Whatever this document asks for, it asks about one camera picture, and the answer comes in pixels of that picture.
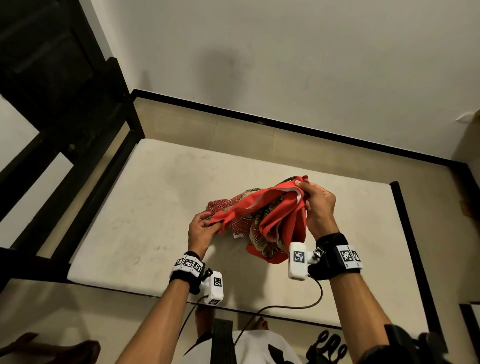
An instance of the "hand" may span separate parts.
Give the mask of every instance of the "hand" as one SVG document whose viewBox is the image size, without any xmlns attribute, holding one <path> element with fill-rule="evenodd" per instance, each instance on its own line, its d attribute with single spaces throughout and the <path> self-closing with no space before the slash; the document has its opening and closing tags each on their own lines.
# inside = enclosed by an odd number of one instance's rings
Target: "hand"
<svg viewBox="0 0 480 364">
<path fill-rule="evenodd" d="M 213 236 L 222 228 L 220 222 L 208 227 L 210 221 L 204 219 L 211 215 L 210 211 L 196 214 L 188 226 L 188 250 L 197 253 L 202 260 L 205 258 Z"/>
<path fill-rule="evenodd" d="M 315 240 L 339 232 L 333 217 L 335 195 L 310 181 L 295 181 L 295 184 L 310 195 L 306 203 L 307 227 Z"/>
</svg>

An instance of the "wire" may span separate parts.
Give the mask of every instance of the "wire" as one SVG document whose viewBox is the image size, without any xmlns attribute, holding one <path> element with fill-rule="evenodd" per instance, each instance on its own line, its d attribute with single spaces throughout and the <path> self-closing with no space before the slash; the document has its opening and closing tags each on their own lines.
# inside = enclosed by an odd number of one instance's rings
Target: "wire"
<svg viewBox="0 0 480 364">
<path fill-rule="evenodd" d="M 322 288 L 322 285 L 320 284 L 319 281 L 317 281 L 315 278 L 313 278 L 311 275 L 308 275 L 310 278 L 312 278 L 317 284 L 318 286 L 320 287 L 320 298 L 318 299 L 317 302 L 313 303 L 313 304 L 310 304 L 308 306 L 302 306 L 302 307 L 292 307 L 292 306 L 267 306 L 267 307 L 264 307 L 262 308 L 260 311 L 258 311 L 256 314 L 254 314 L 252 316 L 252 318 L 247 322 L 247 324 L 245 325 L 245 327 L 243 328 L 243 330 L 241 331 L 240 335 L 237 337 L 237 339 L 235 340 L 235 344 L 233 344 L 233 346 L 237 345 L 237 342 L 239 342 L 239 339 L 240 339 L 240 336 L 242 336 L 243 332 L 247 329 L 248 325 L 250 325 L 250 323 L 253 321 L 254 318 L 256 318 L 261 312 L 265 311 L 265 310 L 268 310 L 269 308 L 289 308 L 289 309 L 292 309 L 292 310 L 303 310 L 305 308 L 311 308 L 311 307 L 314 307 L 316 305 L 318 305 L 320 303 L 320 301 L 322 300 L 322 298 L 324 297 L 324 289 Z"/>
<path fill-rule="evenodd" d="M 185 325 L 187 324 L 187 321 L 188 319 L 190 318 L 190 315 L 192 314 L 193 310 L 195 309 L 195 307 L 197 307 L 197 305 L 200 303 L 200 301 L 204 298 L 207 298 L 208 296 L 203 296 L 202 298 L 200 298 L 194 305 L 193 305 L 193 308 L 192 310 L 190 311 L 190 313 L 188 314 L 187 318 L 185 319 L 185 322 L 183 323 L 183 326 L 181 327 L 180 329 L 180 333 L 179 333 L 179 337 L 181 335 L 181 332 L 183 331 L 183 328 L 185 327 Z"/>
</svg>

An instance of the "folded clothing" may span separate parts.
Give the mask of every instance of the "folded clothing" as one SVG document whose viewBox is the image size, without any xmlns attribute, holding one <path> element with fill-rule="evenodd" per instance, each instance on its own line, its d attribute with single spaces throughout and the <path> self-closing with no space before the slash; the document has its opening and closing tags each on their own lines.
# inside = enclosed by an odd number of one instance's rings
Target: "folded clothing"
<svg viewBox="0 0 480 364">
<path fill-rule="evenodd" d="M 230 200 L 211 201 L 206 209 L 213 213 L 209 226 L 221 222 L 220 232 L 231 226 L 235 238 L 250 238 L 247 252 L 268 263 L 282 263 L 288 259 L 291 242 L 305 242 L 306 196 L 295 181 L 307 179 L 291 177 L 272 188 L 254 188 Z"/>
</svg>

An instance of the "red cloth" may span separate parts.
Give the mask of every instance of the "red cloth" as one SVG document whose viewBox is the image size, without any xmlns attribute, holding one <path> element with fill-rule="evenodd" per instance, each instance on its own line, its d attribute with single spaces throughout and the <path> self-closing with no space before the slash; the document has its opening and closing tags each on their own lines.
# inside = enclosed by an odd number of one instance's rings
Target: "red cloth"
<svg viewBox="0 0 480 364">
<path fill-rule="evenodd" d="M 294 177 L 272 188 L 245 191 L 231 200 L 212 201 L 207 208 L 207 211 L 214 212 L 209 226 L 221 222 L 223 226 L 220 232 L 224 232 L 231 225 L 234 235 L 250 235 L 250 239 L 255 241 L 264 237 L 267 241 L 275 243 L 281 238 L 285 251 L 278 251 L 271 259 L 264 257 L 253 244 L 247 246 L 247 252 L 268 263 L 282 263 L 288 259 L 288 248 L 291 242 L 305 242 L 306 196 L 303 190 L 295 185 L 295 181 L 306 182 L 307 179 L 308 176 Z M 269 204 L 272 204 L 273 210 L 267 212 L 261 219 L 257 231 L 251 230 L 254 222 L 252 215 L 263 207 L 268 208 Z"/>
</svg>

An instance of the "tile floor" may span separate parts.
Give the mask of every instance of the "tile floor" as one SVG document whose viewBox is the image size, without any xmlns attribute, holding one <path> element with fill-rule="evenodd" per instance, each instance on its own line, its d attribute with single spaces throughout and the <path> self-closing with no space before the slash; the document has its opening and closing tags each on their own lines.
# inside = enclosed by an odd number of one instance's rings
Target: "tile floor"
<svg viewBox="0 0 480 364">
<path fill-rule="evenodd" d="M 458 303 L 480 301 L 480 233 L 476 223 L 461 213 L 462 194 L 448 168 L 145 99 L 137 99 L 135 106 L 147 138 L 363 180 L 399 181 L 449 359 L 477 363 Z M 40 252 L 42 256 L 51 255 L 114 150 L 112 146 L 72 203 Z M 0 345 L 27 331 L 40 332 L 39 341 L 63 345 L 93 339 L 102 345 L 98 362 L 114 363 L 154 302 L 122 292 L 13 280 L 0 295 Z M 244 315 L 226 311 L 217 316 L 233 320 L 236 326 L 246 320 Z M 269 324 L 301 355 L 322 331 L 280 320 L 269 320 Z M 190 320 L 174 362 L 194 341 Z M 0 359 L 0 363 L 9 362 L 30 361 L 13 356 Z"/>
</svg>

